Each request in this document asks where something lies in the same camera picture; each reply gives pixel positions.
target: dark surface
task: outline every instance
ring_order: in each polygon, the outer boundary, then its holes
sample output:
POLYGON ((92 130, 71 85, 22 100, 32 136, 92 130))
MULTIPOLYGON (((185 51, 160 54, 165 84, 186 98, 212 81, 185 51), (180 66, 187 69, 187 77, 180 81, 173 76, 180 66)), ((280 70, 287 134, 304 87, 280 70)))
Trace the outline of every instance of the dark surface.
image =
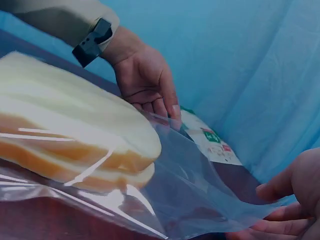
POLYGON ((256 193, 260 182, 243 166, 212 162, 223 183, 243 202, 255 205, 265 205, 256 193))
MULTIPOLYGON (((54 66, 90 80, 97 86, 119 95, 118 87, 74 64, 52 55, 0 30, 0 57, 12 51, 33 55, 54 66)), ((1 240, 152 240, 52 198, 19 202, 0 202, 1 240)), ((197 240, 223 239, 208 234, 197 240)))

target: blue backdrop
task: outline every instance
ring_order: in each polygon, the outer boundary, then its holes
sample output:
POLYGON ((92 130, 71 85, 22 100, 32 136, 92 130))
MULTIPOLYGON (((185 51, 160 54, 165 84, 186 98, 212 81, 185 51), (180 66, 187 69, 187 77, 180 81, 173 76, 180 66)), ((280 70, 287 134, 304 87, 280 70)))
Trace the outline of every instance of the blue backdrop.
MULTIPOLYGON (((159 49, 180 103, 265 182, 320 145, 320 1, 103 0, 159 49)), ((77 63, 61 41, 0 13, 0 27, 77 63)), ((98 59, 88 70, 114 81, 98 59)))

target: black wristband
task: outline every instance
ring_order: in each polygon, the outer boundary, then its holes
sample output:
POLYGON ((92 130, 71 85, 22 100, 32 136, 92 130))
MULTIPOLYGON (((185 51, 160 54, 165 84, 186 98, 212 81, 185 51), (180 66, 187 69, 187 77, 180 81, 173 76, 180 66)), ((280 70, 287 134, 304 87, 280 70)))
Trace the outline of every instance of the black wristband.
POLYGON ((99 44, 110 39, 112 35, 111 23, 100 18, 88 36, 73 49, 72 54, 85 68, 102 54, 99 44))

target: beige sleeve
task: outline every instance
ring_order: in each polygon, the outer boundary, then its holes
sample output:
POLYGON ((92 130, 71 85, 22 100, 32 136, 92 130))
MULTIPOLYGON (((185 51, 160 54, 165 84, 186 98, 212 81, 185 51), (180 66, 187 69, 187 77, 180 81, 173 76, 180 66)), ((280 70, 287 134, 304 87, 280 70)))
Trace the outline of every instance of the beige sleeve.
MULTIPOLYGON (((0 0, 0 10, 72 47, 85 39, 100 18, 111 23, 113 34, 119 26, 114 11, 99 0, 0 0)), ((110 40, 100 44, 102 51, 110 40)))

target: transparent packaging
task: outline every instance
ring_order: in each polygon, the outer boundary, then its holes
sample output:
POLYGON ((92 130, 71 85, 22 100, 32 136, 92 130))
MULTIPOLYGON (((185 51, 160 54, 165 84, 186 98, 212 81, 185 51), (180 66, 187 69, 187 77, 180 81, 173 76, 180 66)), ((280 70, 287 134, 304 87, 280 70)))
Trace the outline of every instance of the transparent packaging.
POLYGON ((212 164, 171 120, 83 78, 18 52, 0 72, 0 201, 57 198, 177 240, 242 230, 281 205, 246 198, 243 168, 212 164))

